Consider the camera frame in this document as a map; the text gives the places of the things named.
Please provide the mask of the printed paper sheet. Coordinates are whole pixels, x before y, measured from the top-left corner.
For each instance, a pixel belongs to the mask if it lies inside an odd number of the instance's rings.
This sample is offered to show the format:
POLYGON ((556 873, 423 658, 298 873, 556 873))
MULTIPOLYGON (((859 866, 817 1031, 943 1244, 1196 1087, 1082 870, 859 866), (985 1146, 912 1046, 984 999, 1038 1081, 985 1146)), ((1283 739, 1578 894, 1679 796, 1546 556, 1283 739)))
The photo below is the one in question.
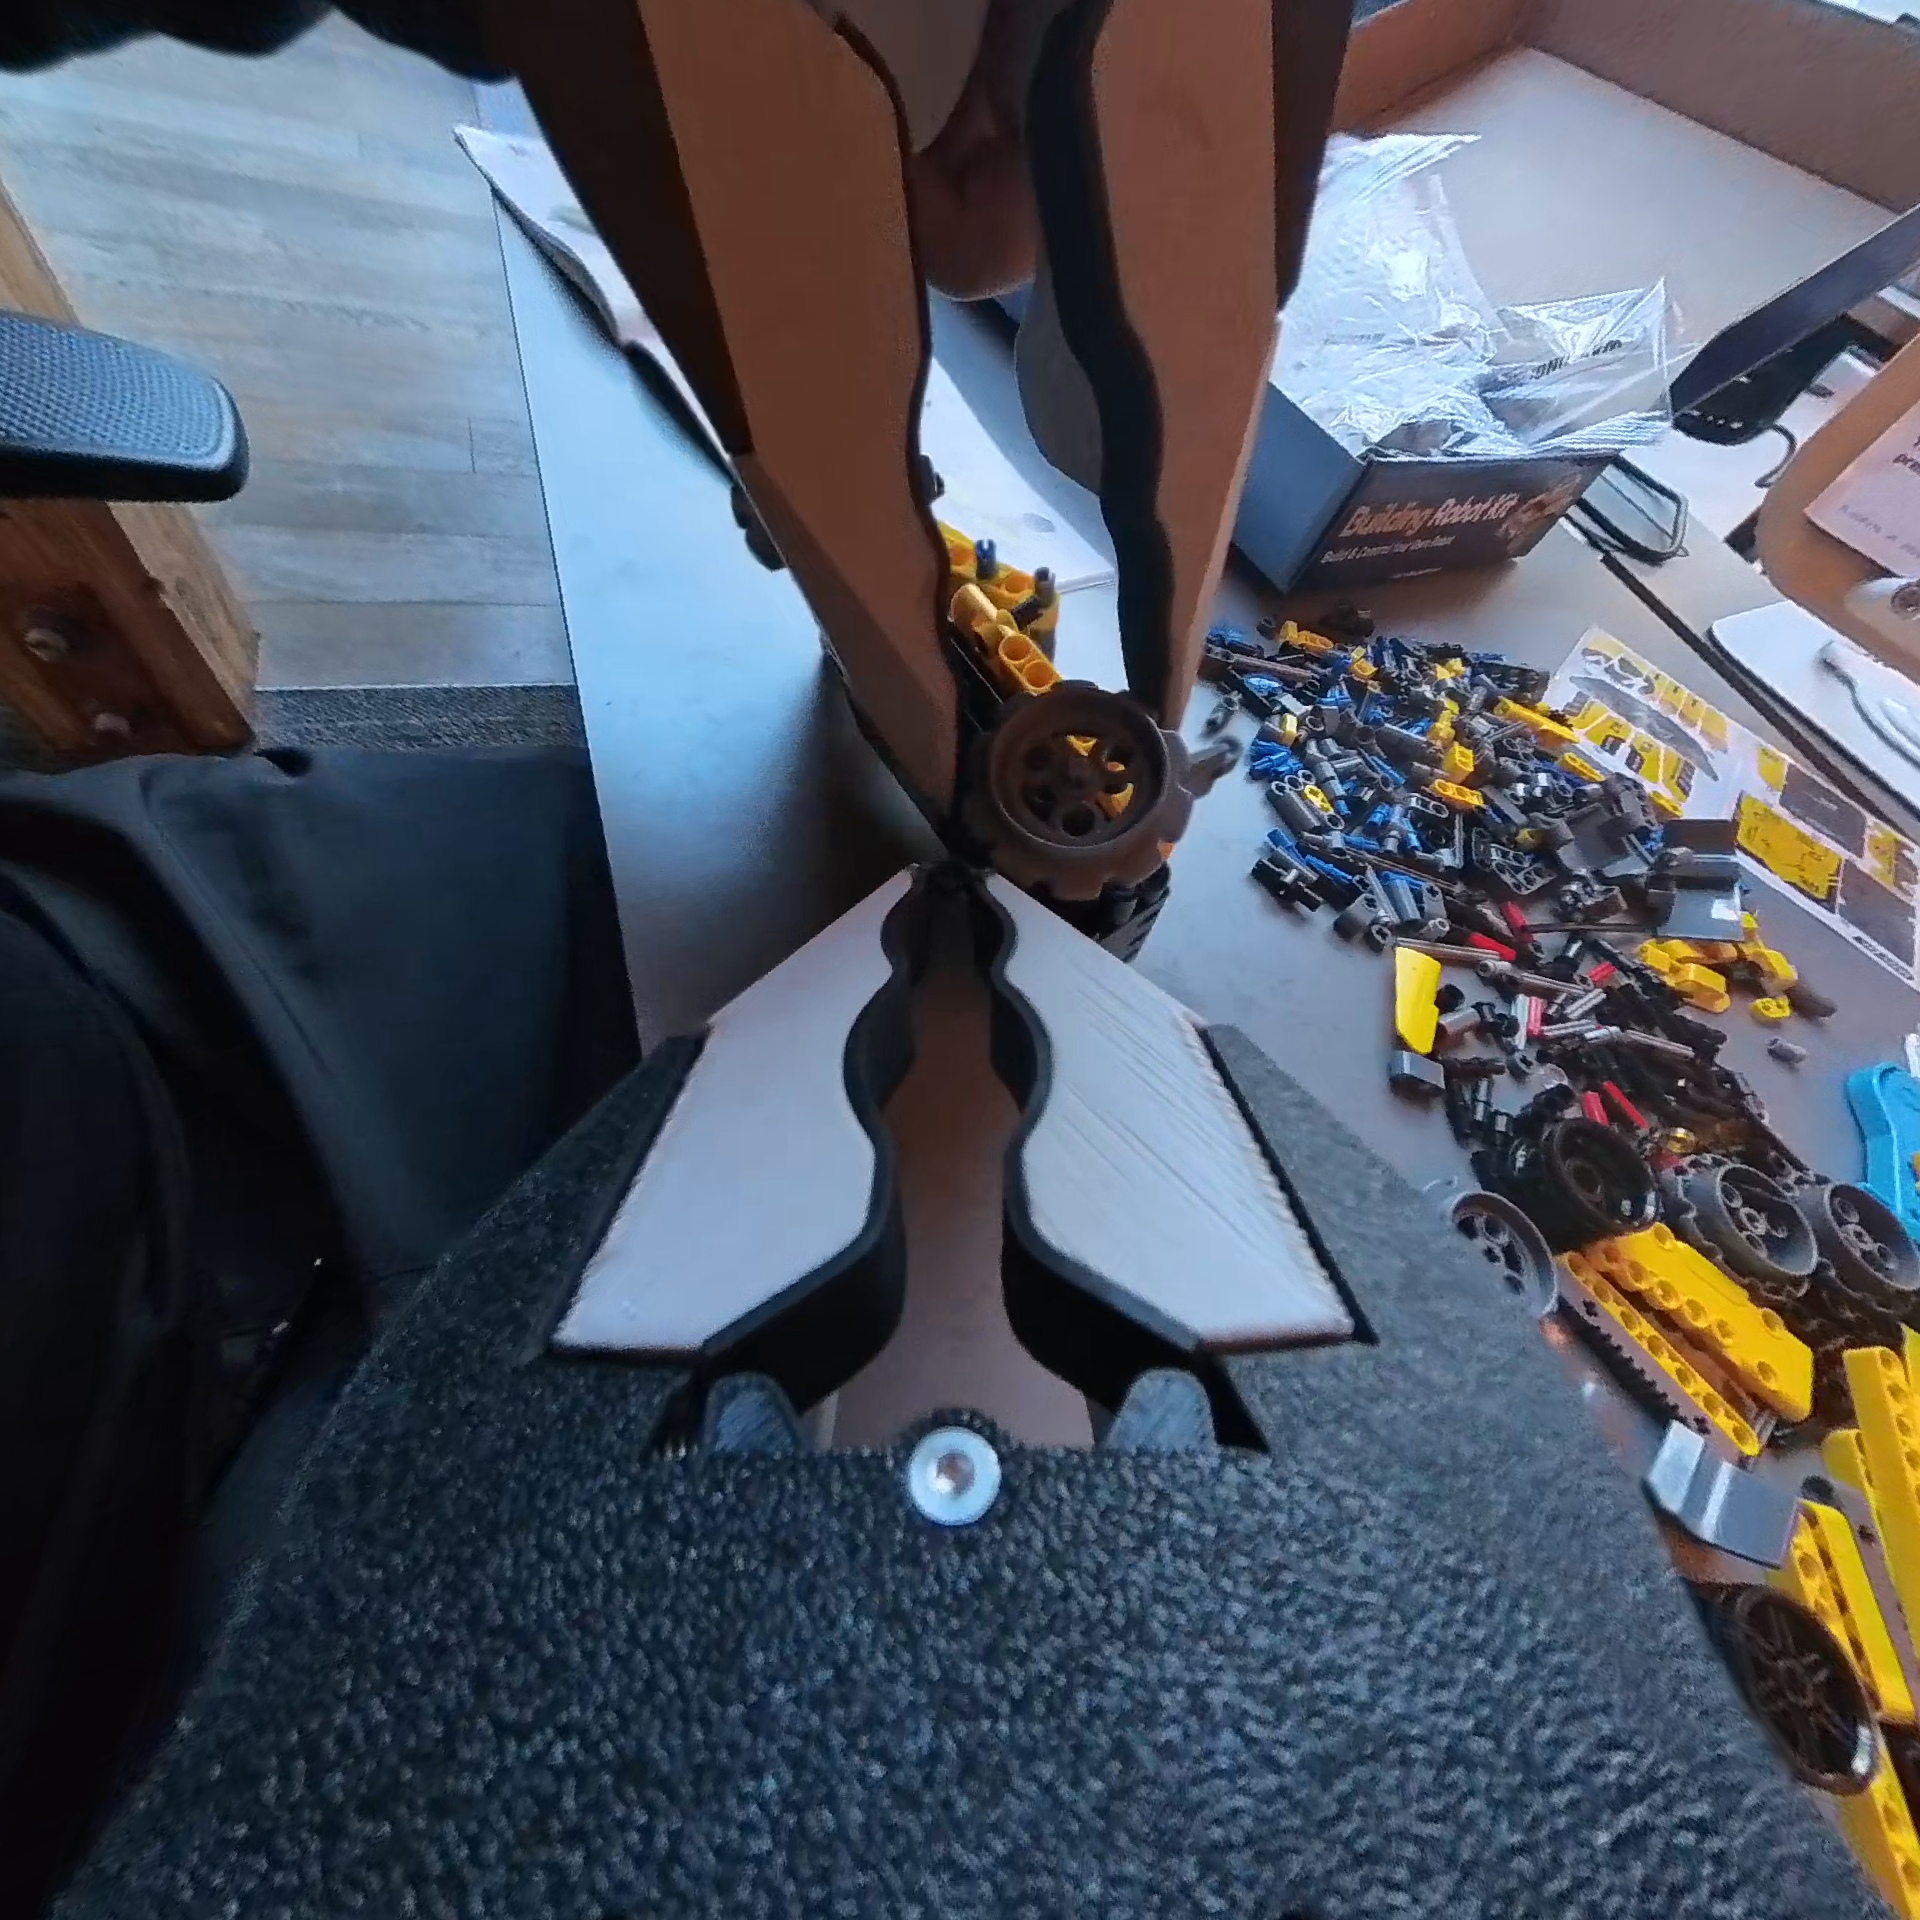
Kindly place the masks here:
POLYGON ((1873 567, 1918 578, 1918 404, 1808 503, 1808 522, 1873 567))

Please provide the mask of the wooden sign board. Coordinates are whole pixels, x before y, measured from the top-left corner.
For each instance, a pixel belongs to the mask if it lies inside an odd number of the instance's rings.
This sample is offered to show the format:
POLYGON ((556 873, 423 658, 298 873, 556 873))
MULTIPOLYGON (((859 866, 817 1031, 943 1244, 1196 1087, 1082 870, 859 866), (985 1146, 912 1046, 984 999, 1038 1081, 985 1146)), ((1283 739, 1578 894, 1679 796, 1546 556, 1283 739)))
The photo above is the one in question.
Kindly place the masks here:
POLYGON ((1784 600, 1841 626, 1847 593, 1878 571, 1812 527, 1808 505, 1918 402, 1918 340, 1908 340, 1799 450, 1759 518, 1759 566, 1784 600))

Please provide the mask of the black desk stand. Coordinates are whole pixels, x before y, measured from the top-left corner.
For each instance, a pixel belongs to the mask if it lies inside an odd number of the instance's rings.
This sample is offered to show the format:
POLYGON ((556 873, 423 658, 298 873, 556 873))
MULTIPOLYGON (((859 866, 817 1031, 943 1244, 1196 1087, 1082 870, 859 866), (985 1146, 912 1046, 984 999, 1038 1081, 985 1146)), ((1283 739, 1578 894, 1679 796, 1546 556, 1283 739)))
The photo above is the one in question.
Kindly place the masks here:
MULTIPOLYGON (((1824 264, 1692 351, 1672 376, 1670 427, 1705 449, 1753 449, 1779 439, 1779 459, 1756 480, 1759 497, 1785 474, 1799 439, 1785 423, 1834 361, 1889 351, 1857 312, 1915 267, 1918 208, 1898 212, 1863 243, 1824 264)), ((1575 531, 1600 553, 1666 566, 1688 552, 1700 522, 1683 495, 1630 457, 1612 459, 1570 511, 1575 531)))

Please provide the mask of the black and yellow toy chassis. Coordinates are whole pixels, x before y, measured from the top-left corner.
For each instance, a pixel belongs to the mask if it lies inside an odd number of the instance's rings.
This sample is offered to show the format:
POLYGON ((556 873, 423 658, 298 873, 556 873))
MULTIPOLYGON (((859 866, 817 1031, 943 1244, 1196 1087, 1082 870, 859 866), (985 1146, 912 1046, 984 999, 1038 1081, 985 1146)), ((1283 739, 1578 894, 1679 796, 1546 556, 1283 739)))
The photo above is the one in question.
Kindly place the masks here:
MULTIPOLYGON (((1062 594, 1052 571, 1009 567, 995 539, 974 539, 947 519, 935 522, 948 558, 944 655, 958 691, 958 737, 964 752, 958 803, 939 834, 951 852, 985 870, 988 859, 963 822, 976 743, 995 728, 1002 707, 1015 698, 1041 696, 1063 682, 1084 680, 1068 680, 1054 658, 1062 594)), ((1207 793, 1228 775, 1240 755, 1224 742, 1206 751, 1186 747, 1211 770, 1207 793)))

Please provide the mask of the grey desk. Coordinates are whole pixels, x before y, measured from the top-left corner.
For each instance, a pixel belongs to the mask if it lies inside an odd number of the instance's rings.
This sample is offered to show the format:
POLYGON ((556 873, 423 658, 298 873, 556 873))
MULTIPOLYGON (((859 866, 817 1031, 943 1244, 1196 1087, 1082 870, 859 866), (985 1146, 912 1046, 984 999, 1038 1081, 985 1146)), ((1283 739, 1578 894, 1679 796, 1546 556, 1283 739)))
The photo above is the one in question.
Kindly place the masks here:
MULTIPOLYGON (((515 88, 481 88, 482 129, 538 137, 515 88)), ((924 856, 897 783, 784 578, 714 522, 721 480, 673 393, 599 326, 499 206, 512 314, 556 539, 568 646, 604 810, 628 974, 647 1041, 695 1030, 895 870, 924 856)), ((1308 1146, 1337 1128, 1425 1198, 1390 1216, 1425 1227, 1434 1260, 1454 1198, 1478 1184, 1441 1111, 1388 1083, 1388 972, 1292 915, 1242 866, 1256 859, 1251 780, 1203 804, 1194 862, 1146 952, 1146 972, 1206 1022, 1304 1081, 1308 1146)), ((824 1446, 892 1446, 963 1402, 1020 1439, 1086 1446, 1090 1410, 1027 1355, 1002 1300, 1002 1160, 1017 1115, 988 1065, 990 992, 964 978, 972 935, 939 922, 918 987, 919 1058, 888 1115, 915 1247, 903 1326, 810 1412, 824 1446)), ((1543 1348, 1608 1442, 1612 1415, 1663 1424, 1615 1363, 1553 1314, 1543 1348)))

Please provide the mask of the person's left forearm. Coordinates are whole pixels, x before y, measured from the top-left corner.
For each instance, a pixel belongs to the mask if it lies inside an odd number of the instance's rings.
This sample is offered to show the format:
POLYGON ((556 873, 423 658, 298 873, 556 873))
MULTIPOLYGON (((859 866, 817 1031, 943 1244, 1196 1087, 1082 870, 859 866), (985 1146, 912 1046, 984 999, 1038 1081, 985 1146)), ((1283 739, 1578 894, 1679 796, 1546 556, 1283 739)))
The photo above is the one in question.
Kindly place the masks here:
POLYGON ((32 73, 168 40, 222 58, 267 58, 340 14, 465 80, 508 80, 479 2, 4 2, 2 70, 32 73))

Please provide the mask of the blue brick separator tool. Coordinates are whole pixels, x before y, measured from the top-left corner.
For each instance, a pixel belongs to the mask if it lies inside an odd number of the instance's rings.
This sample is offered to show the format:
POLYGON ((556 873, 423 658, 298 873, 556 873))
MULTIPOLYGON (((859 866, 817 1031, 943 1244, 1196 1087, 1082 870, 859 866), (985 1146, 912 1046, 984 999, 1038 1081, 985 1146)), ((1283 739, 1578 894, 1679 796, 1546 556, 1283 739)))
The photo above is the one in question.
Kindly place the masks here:
POLYGON ((1849 1073, 1843 1092, 1863 1146, 1860 1186, 1918 1241, 1918 1079, 1878 1064, 1849 1073))

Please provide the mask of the large black toy tire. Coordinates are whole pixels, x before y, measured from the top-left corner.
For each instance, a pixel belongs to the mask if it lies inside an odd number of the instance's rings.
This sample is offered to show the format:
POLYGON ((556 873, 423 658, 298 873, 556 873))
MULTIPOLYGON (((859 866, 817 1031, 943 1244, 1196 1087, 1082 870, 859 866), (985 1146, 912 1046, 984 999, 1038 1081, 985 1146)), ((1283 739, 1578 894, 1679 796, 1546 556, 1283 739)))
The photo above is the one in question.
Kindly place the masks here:
POLYGON ((1865 1683, 1836 1634, 1762 1584, 1703 1586, 1697 1609, 1791 1777, 1828 1796, 1860 1796, 1881 1770, 1880 1740, 1865 1683))

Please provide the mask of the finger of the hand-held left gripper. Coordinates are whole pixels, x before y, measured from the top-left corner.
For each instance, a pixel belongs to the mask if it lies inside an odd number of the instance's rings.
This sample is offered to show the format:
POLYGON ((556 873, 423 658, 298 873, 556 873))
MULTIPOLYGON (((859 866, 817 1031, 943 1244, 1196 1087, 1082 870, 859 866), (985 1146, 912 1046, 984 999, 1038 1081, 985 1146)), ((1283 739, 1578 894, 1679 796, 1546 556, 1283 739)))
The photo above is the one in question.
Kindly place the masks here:
POLYGON ((919 486, 930 348, 899 96, 815 6, 643 2, 639 20, 745 420, 740 487, 857 716, 943 822, 963 751, 919 486))
POLYGON ((1127 688, 1176 729, 1328 144, 1328 6, 1063 6, 1027 95, 1052 315, 1090 399, 1127 688))

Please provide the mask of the crumpled clear plastic wrap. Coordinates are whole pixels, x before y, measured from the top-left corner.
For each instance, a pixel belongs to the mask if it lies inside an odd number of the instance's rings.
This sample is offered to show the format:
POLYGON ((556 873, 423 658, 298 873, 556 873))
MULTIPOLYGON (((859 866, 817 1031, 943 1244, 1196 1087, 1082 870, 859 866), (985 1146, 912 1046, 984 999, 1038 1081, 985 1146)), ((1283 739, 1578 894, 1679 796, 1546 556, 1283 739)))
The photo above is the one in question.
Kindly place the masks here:
POLYGON ((1663 281, 1495 305, 1443 180, 1474 136, 1334 136, 1272 386, 1359 457, 1619 456, 1673 418, 1663 281))

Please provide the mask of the black toy wheel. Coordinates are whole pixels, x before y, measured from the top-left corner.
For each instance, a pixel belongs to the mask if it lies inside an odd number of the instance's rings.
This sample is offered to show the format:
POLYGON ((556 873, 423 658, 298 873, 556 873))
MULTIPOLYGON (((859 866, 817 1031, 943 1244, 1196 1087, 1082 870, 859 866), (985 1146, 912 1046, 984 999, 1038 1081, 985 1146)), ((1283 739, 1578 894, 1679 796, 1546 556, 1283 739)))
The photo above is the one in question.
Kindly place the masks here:
POLYGON ((1642 1155, 1588 1119, 1514 1134, 1498 1164, 1495 1191, 1526 1215, 1554 1256, 1644 1232, 1659 1218, 1659 1191, 1642 1155))
POLYGON ((1658 1176, 1664 1224, 1762 1300, 1808 1294, 1818 1247, 1808 1222, 1769 1176, 1723 1158, 1680 1160, 1658 1176))
POLYGON ((1827 1299, 1855 1316, 1915 1326, 1918 1254, 1890 1206, 1859 1184, 1811 1178, 1791 1194, 1816 1241, 1827 1299))

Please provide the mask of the large cardboard box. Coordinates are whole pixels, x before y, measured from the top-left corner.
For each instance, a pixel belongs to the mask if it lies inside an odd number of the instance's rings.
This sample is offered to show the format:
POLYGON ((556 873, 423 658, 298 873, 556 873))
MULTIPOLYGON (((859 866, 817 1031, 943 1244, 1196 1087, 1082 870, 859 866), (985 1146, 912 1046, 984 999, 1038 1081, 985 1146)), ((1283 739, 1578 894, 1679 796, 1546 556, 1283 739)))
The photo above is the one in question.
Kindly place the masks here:
POLYGON ((1915 206, 1915 24, 1806 2, 1406 2, 1337 134, 1471 136, 1451 218, 1499 305, 1664 281, 1708 344, 1915 206))

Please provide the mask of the yellow and black sticker sheet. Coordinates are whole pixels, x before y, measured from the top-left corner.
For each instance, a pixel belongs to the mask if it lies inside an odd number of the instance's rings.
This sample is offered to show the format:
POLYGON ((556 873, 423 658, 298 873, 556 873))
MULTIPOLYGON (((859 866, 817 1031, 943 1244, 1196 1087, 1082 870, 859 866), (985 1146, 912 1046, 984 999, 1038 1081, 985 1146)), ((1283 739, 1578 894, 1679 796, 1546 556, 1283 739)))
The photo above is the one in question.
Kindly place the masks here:
POLYGON ((1580 761, 1640 783, 1670 824, 1729 824, 1752 878, 1915 987, 1913 840, 1600 626, 1553 672, 1547 707, 1580 761))

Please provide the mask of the grey toy wheel with tire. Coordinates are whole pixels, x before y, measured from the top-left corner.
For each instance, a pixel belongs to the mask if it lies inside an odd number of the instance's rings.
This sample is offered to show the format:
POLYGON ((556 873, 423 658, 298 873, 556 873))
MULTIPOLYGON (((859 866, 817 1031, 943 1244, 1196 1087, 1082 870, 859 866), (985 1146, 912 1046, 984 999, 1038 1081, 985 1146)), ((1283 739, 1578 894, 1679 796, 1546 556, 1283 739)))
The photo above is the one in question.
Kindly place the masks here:
POLYGON ((1134 964, 1170 892, 1170 865, 1164 859, 1150 876, 1134 883, 1106 883, 1098 897, 1068 898, 1046 883, 1028 890, 1050 913, 1080 930, 1103 952, 1134 964))
POLYGON ((1134 696, 1063 682, 1000 710, 970 764, 963 822, 1011 883, 1094 900, 1148 880, 1209 784, 1134 696))

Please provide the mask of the wooden post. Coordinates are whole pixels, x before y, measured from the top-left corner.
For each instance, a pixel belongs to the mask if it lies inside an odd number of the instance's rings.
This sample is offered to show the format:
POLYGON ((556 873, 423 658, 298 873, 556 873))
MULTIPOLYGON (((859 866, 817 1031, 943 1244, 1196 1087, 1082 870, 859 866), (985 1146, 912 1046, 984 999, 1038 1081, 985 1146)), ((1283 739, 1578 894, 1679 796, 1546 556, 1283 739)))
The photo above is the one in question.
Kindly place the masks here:
MULTIPOLYGON (((4 312, 82 328, 11 199, 4 312)), ((257 628, 200 505, 2 499, 4 707, 49 751, 103 759, 251 742, 257 628)))

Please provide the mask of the pile of small toy parts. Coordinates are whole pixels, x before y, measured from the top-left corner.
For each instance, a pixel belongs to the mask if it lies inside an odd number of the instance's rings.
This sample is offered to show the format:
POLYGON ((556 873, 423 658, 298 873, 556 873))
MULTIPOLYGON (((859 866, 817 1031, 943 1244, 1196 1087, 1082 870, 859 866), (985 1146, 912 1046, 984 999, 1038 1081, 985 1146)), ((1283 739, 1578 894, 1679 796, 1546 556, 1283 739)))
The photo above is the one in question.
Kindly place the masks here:
POLYGON ((1272 818, 1254 883, 1350 946, 1443 961, 1436 1049, 1402 1049, 1393 1017, 1388 1083, 1446 1114, 1486 1184, 1526 1122, 1561 1119, 1655 1168, 1811 1178, 1723 1062, 1723 1017, 1832 1007, 1761 935, 1732 827, 1670 824, 1640 783, 1580 761, 1543 670, 1335 607, 1318 626, 1215 626, 1203 680, 1209 735, 1257 721, 1240 758, 1272 818))

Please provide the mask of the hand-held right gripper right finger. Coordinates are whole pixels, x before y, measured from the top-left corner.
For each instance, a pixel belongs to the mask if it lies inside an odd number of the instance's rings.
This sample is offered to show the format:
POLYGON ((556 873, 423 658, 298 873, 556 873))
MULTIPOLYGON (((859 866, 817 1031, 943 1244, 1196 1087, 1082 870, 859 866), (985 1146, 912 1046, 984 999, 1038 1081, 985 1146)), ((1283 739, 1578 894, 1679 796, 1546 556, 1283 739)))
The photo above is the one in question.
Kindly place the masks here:
POLYGON ((972 890, 992 1068, 1017 1122, 1002 1294, 1027 1351, 1098 1409, 1179 1371, 1355 1343, 1363 1320, 1203 1020, 1009 880, 972 890))

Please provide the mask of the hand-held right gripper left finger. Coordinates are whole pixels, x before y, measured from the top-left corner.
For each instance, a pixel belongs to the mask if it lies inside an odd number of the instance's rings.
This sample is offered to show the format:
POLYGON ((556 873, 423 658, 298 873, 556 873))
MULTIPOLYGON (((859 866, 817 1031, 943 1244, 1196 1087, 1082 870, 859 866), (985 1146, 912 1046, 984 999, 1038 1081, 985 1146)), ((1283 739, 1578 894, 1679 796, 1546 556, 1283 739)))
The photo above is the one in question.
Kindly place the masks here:
POLYGON ((889 1107, 919 1055, 929 906, 929 871, 902 871, 708 1022, 556 1358, 835 1396, 881 1355, 905 1307, 889 1107))

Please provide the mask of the grey curved toy panel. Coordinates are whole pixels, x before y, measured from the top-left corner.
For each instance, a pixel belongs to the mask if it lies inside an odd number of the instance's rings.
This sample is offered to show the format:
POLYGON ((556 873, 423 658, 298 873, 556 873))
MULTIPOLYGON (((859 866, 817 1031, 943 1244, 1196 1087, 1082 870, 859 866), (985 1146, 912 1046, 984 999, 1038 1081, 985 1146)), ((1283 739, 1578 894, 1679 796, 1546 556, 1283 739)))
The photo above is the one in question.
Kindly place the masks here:
POLYGON ((1799 1522, 1799 1498, 1737 1468, 1711 1440, 1670 1423, 1642 1491, 1654 1512, 1694 1546, 1771 1571, 1788 1561, 1799 1522))

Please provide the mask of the dark blue kit box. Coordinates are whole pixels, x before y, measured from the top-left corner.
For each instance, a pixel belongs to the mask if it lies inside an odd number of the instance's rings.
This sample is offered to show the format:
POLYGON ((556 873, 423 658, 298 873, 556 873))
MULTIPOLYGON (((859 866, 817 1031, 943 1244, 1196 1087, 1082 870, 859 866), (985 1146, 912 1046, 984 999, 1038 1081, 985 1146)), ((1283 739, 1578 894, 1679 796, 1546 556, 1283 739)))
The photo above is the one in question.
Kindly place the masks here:
POLYGON ((1595 368, 1390 368, 1314 399, 1274 376, 1233 550, 1283 593, 1507 566, 1663 426, 1595 368))

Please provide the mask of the person's legs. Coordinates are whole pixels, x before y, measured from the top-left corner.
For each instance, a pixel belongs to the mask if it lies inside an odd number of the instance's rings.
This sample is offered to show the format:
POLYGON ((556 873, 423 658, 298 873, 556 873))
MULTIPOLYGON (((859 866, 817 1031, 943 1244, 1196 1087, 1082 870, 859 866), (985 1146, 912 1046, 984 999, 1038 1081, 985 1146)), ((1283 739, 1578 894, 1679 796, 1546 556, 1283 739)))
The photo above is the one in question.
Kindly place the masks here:
POLYGON ((587 758, 2 787, 2 1908, 204 1668, 384 1320, 639 1064, 587 758))

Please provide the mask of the grey toy wheel rim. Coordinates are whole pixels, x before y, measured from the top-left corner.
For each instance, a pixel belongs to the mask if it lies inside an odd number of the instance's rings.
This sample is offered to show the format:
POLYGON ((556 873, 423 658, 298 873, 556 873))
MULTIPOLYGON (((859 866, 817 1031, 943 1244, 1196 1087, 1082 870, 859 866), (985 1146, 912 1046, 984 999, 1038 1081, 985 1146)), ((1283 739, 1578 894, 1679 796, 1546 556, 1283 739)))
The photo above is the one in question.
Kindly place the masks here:
POLYGON ((1559 1306, 1559 1265, 1534 1222, 1495 1191, 1463 1191, 1449 1226, 1536 1320, 1559 1306))

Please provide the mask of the white stand base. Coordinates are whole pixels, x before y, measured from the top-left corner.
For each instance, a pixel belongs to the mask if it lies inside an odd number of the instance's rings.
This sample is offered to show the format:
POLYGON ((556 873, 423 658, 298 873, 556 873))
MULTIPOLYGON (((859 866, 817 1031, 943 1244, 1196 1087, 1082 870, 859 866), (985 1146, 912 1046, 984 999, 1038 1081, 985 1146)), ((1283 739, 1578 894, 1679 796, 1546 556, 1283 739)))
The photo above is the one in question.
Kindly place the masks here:
POLYGON ((1712 640, 1753 704, 1898 826, 1918 826, 1915 663, 1884 658, 1788 601, 1714 622, 1712 640))

